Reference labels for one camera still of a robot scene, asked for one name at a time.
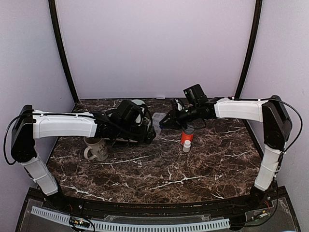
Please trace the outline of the clear plastic pill organizer box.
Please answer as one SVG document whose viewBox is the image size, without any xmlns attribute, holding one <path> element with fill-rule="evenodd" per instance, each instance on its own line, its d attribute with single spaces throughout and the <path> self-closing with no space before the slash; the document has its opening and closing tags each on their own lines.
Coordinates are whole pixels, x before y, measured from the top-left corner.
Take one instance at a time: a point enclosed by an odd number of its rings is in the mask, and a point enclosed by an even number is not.
<svg viewBox="0 0 309 232">
<path fill-rule="evenodd" d="M 159 123 L 166 115 L 167 115 L 166 113 L 155 112 L 152 116 L 153 126 L 154 126 L 154 130 L 156 133 L 155 140 L 159 138 L 161 131 L 162 131 L 162 128 Z"/>
</svg>

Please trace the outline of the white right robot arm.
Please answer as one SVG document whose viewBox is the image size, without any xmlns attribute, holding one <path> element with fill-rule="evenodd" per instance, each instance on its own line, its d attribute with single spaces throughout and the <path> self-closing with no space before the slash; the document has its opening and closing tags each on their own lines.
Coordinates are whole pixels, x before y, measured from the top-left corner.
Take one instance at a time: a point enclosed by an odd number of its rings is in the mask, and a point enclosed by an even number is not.
<svg viewBox="0 0 309 232">
<path fill-rule="evenodd" d="M 279 172 L 283 156 L 291 146 L 288 140 L 293 124 L 286 110 L 289 104 L 277 95 L 253 100 L 231 97 L 200 97 L 188 100 L 190 107 L 185 107 L 179 99 L 173 99 L 172 109 L 159 122 L 160 126 L 179 130 L 188 127 L 189 122 L 197 119 L 226 118 L 255 121 L 262 125 L 264 154 L 254 187 L 266 191 Z"/>
</svg>

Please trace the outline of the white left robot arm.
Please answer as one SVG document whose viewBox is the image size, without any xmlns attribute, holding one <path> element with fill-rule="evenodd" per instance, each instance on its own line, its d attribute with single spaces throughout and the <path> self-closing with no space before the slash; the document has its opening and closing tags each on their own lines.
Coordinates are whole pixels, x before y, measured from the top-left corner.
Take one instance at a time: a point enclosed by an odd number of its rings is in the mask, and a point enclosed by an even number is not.
<svg viewBox="0 0 309 232">
<path fill-rule="evenodd" d="M 36 151 L 35 141 L 45 137 L 86 137 L 150 144 L 156 132 L 153 125 L 143 123 L 149 113 L 145 104 L 132 102 L 108 111 L 83 113 L 43 112 L 25 105 L 5 133 L 12 135 L 10 154 L 14 162 L 20 163 L 42 192 L 50 196 L 49 203 L 63 211 L 68 199 L 59 193 L 61 188 Z"/>
</svg>

